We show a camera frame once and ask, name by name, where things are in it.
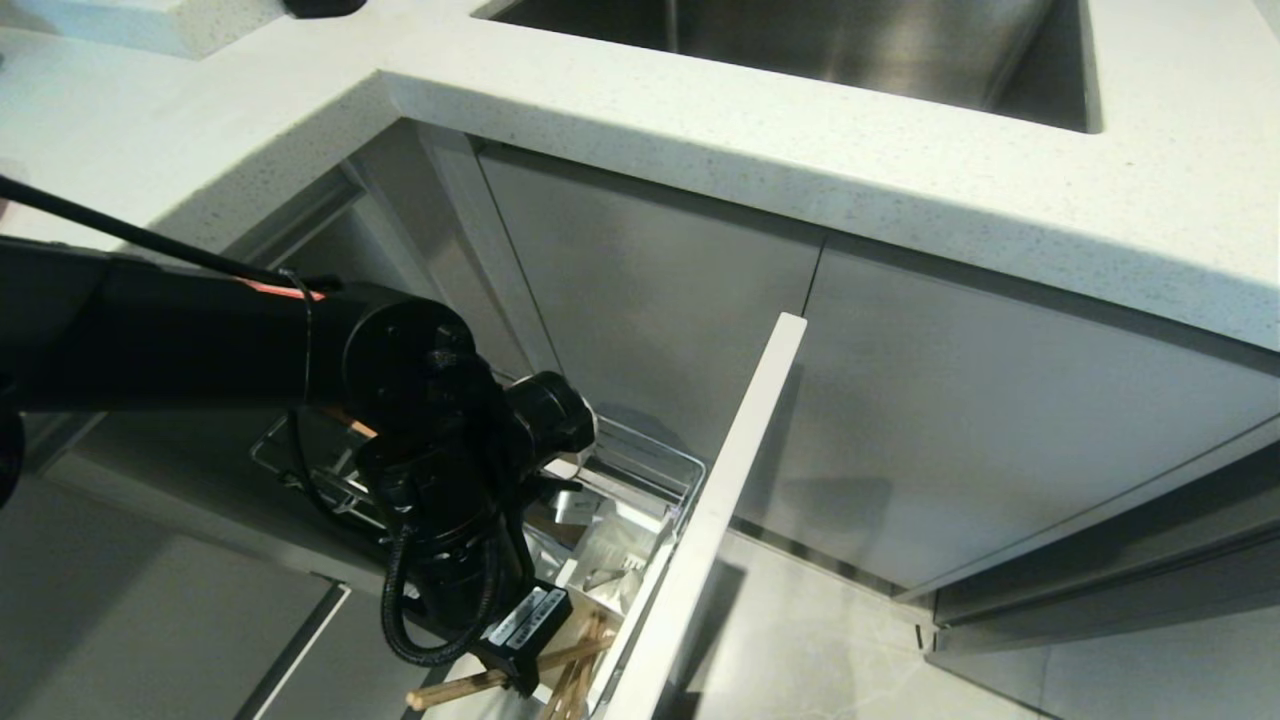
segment chopsticks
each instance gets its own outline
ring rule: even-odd
[[[599,642],[607,628],[604,614],[596,610],[582,633],[582,643]],[[589,655],[575,660],[561,671],[556,691],[543,708],[539,720],[581,720],[586,716],[586,692],[591,687],[591,671],[595,669],[595,656]]]
[[[593,629],[595,625],[595,619],[593,618]],[[612,637],[600,637],[598,630],[594,637],[589,637],[584,633],[582,642],[579,642],[573,647],[567,647],[564,650],[558,650],[556,652],[548,652],[547,655],[538,659],[538,671],[550,670],[553,667],[559,667],[562,665],[576,664],[585,661],[585,659],[594,659],[596,655],[604,652],[613,643]],[[568,669],[561,675],[563,680],[564,675],[568,674]],[[458,700],[460,697],[466,697],[468,694],[475,694],[481,691],[488,691],[490,688],[497,688],[507,682],[507,674],[502,670],[488,670],[485,673],[477,673],[475,675],[468,675],[466,678],[458,678],[457,680],[451,680],[448,683],[442,683],[439,685],[431,685],[429,688],[419,688],[416,691],[410,691],[404,696],[404,702],[408,703],[413,710],[426,710],[436,705],[449,702],[452,700]]]

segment cabinet door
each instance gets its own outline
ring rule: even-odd
[[[828,238],[739,512],[919,588],[1100,521],[1280,411],[1266,372],[1047,306],[1075,296],[1006,292],[1018,282]]]
[[[818,231],[509,147],[480,160],[564,375],[714,457],[778,313],[804,307]]]
[[[24,478],[0,511],[0,717],[233,717],[329,589]]]

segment quartz countertop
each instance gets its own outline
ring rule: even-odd
[[[370,0],[200,60],[0,28],[0,172],[220,251],[399,118],[1280,350],[1280,41],[1091,0],[1101,132]],[[6,234],[119,242],[27,208]]]

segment cable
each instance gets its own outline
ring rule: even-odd
[[[401,598],[404,596],[406,556],[408,553],[408,541],[413,537],[413,528],[401,527],[392,541],[392,557],[387,565],[387,583],[383,585],[383,635],[392,652],[404,662],[421,665],[424,667],[438,667],[448,665],[462,657],[484,629],[489,625],[489,616],[493,614],[494,603],[498,600],[498,541],[489,538],[484,541],[484,587],[480,591],[480,605],[476,607],[476,619],[461,635],[452,641],[436,646],[422,647],[408,637],[404,629],[404,612],[401,610]]]
[[[369,541],[378,547],[379,536],[374,534],[370,527],[365,525],[358,520],[338,515],[333,511],[333,507],[325,502],[324,496],[320,495],[320,488],[316,487],[314,479],[311,479],[311,469],[307,465],[306,455],[302,452],[302,432],[298,427],[298,411],[288,410],[284,414],[285,425],[285,445],[289,450],[289,460],[293,462],[293,474],[298,477],[298,484],[302,486],[302,495],[307,497],[311,505],[319,510],[325,518],[332,520],[339,528],[344,530],[351,530],[360,536],[361,538]]]
[[[302,404],[306,405],[311,400],[311,331],[315,324],[312,316],[315,299],[311,296],[311,288],[307,287],[307,283],[302,282],[302,278],[291,268],[280,268],[280,274],[289,278],[289,282],[298,288],[298,292],[302,293],[302,304],[307,310],[307,351],[302,359]]]
[[[58,215],[65,220],[105,232],[106,234],[132,242],[138,247],[146,247],[161,255],[191,263],[192,265],[266,284],[289,284],[289,281],[278,273],[255,268],[238,260],[223,258],[221,255],[178,242],[177,240],[170,240],[160,233],[125,223],[91,208],[20,183],[4,174],[0,174],[0,197],[44,210],[51,215]]]

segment stainless steel sink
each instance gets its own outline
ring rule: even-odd
[[[1080,0],[518,0],[492,19],[1093,129]]]

